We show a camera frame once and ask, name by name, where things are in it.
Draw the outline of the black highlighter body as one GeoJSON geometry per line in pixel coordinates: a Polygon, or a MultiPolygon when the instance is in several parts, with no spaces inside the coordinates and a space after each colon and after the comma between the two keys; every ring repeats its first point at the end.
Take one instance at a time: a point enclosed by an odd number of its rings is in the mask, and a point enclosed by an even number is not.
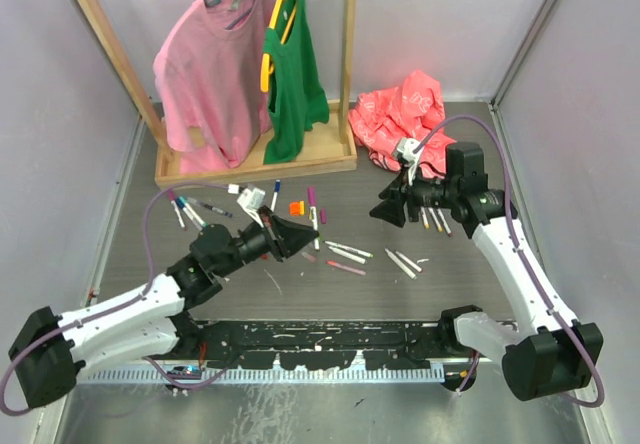
{"type": "Polygon", "coordinates": [[[414,211],[409,211],[409,212],[408,212],[408,217],[409,217],[409,220],[410,220],[411,222],[418,222],[418,221],[419,221],[419,219],[420,219],[420,217],[419,217],[419,212],[418,212],[418,211],[416,211],[416,210],[414,210],[414,211]]]}

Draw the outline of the clear pink pen cap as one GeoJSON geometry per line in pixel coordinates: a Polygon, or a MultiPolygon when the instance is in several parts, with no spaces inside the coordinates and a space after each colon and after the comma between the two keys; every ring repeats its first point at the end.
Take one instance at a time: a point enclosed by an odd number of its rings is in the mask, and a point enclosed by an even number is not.
{"type": "Polygon", "coordinates": [[[310,262],[317,262],[317,258],[307,252],[301,252],[301,255],[310,262]]]}

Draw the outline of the orange highlighter cap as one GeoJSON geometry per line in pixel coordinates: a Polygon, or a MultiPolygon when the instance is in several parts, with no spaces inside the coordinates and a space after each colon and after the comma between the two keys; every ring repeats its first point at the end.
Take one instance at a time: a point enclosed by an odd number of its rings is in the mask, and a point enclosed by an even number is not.
{"type": "Polygon", "coordinates": [[[298,206],[300,201],[291,202],[289,205],[289,212],[292,216],[299,216],[298,206]]]}

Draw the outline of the yellow capped white pen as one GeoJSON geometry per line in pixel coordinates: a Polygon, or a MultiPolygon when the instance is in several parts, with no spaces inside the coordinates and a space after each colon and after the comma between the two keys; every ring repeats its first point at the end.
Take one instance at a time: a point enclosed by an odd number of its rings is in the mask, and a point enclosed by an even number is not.
{"type": "Polygon", "coordinates": [[[425,229],[430,229],[430,223],[427,215],[427,210],[425,207],[420,208],[420,215],[422,219],[422,223],[425,229]]]}

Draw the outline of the grey capped white marker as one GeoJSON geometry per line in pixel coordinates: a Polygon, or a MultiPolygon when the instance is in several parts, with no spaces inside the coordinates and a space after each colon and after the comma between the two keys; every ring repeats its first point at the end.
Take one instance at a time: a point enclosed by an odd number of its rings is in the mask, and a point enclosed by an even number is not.
{"type": "Polygon", "coordinates": [[[344,257],[346,259],[349,259],[349,260],[351,260],[353,262],[356,262],[356,263],[359,263],[359,264],[362,264],[362,265],[366,264],[366,262],[367,262],[366,258],[361,257],[361,256],[356,255],[356,254],[353,254],[353,253],[351,253],[349,251],[346,251],[344,249],[341,249],[341,248],[338,248],[338,247],[334,247],[334,246],[329,246],[328,248],[333,253],[335,253],[337,255],[340,255],[340,256],[342,256],[342,257],[344,257]]]}

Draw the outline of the green capped marker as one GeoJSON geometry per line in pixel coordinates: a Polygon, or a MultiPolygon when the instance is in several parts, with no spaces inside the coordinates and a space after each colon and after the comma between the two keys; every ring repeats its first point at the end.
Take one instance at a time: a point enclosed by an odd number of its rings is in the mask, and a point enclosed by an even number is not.
{"type": "Polygon", "coordinates": [[[333,242],[333,241],[328,241],[328,240],[325,240],[324,243],[327,246],[339,248],[339,249],[345,250],[347,252],[351,252],[351,253],[357,254],[357,255],[362,256],[362,257],[367,257],[367,258],[374,257],[373,253],[365,251],[365,250],[357,249],[357,248],[352,247],[352,246],[348,246],[348,245],[344,245],[344,244],[340,244],[340,243],[333,242]]]}

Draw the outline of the red capped marker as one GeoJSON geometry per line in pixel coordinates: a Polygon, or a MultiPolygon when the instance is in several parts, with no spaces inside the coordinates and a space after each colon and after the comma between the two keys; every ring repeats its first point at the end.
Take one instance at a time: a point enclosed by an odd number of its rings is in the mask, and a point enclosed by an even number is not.
{"type": "Polygon", "coordinates": [[[416,262],[412,261],[409,257],[407,257],[405,254],[401,253],[398,250],[395,250],[394,252],[400,259],[402,259],[415,272],[417,272],[417,273],[422,273],[423,272],[423,269],[416,262]]]}

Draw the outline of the pink pen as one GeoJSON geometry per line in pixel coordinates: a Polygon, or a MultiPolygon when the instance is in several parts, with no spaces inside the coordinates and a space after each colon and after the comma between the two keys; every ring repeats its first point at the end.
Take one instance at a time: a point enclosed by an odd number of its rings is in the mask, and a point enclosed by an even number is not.
{"type": "Polygon", "coordinates": [[[351,266],[348,266],[348,265],[345,265],[345,264],[342,264],[342,263],[339,263],[339,262],[336,262],[336,261],[333,261],[333,260],[327,260],[326,264],[331,266],[331,267],[333,267],[333,268],[335,268],[335,269],[339,269],[339,270],[342,270],[342,271],[345,271],[345,272],[349,272],[349,273],[352,273],[352,274],[355,274],[355,275],[359,275],[359,276],[365,276],[367,274],[365,270],[354,268],[354,267],[351,267],[351,266]]]}

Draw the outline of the yellow capped marker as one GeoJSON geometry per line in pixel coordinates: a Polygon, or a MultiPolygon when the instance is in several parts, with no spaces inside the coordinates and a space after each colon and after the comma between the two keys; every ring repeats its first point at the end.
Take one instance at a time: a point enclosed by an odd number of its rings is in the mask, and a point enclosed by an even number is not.
{"type": "Polygon", "coordinates": [[[428,210],[429,215],[431,216],[431,218],[432,218],[432,220],[433,220],[438,232],[440,232],[440,233],[444,232],[443,226],[441,224],[441,221],[439,220],[439,217],[438,217],[435,209],[431,208],[431,207],[428,207],[427,210],[428,210]]]}

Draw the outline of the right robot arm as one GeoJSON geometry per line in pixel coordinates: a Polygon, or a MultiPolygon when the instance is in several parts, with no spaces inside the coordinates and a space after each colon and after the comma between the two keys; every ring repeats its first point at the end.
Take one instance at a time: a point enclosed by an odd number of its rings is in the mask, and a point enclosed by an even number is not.
{"type": "Polygon", "coordinates": [[[581,322],[554,290],[507,193],[490,188],[480,146],[447,145],[445,175],[426,178],[417,145],[400,140],[394,155],[401,170],[380,192],[371,216],[402,227],[417,221],[423,207],[449,210],[489,263],[516,320],[513,327],[500,324],[475,305],[444,310],[437,325],[442,352],[459,358],[473,350],[498,364],[521,401],[593,383],[603,335],[596,324],[581,322]]]}

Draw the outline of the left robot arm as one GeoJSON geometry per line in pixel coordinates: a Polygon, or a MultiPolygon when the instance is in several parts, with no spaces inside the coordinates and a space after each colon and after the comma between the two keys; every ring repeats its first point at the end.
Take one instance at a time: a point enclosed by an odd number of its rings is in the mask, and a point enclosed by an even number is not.
{"type": "Polygon", "coordinates": [[[283,261],[318,237],[310,225],[294,223],[261,207],[237,235],[207,225],[186,256],[131,291],[96,305],[55,314],[33,311],[9,348],[1,379],[15,376],[27,410],[47,406],[96,372],[129,360],[172,354],[194,357],[200,336],[188,312],[222,289],[222,278],[265,254],[283,261]]]}

